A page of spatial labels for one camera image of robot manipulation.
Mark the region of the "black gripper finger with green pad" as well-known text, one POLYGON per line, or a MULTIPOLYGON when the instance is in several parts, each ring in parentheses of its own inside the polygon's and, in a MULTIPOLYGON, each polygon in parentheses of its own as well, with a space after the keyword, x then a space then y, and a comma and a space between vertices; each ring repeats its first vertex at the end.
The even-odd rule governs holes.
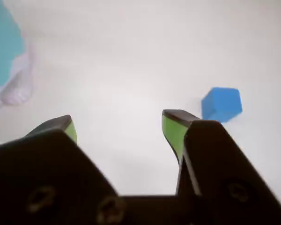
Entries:
POLYGON ((78 147, 71 116, 0 145, 0 225, 119 225, 125 210, 78 147))
POLYGON ((162 116, 163 134, 210 223, 281 225, 281 204, 221 123, 178 109, 162 116))

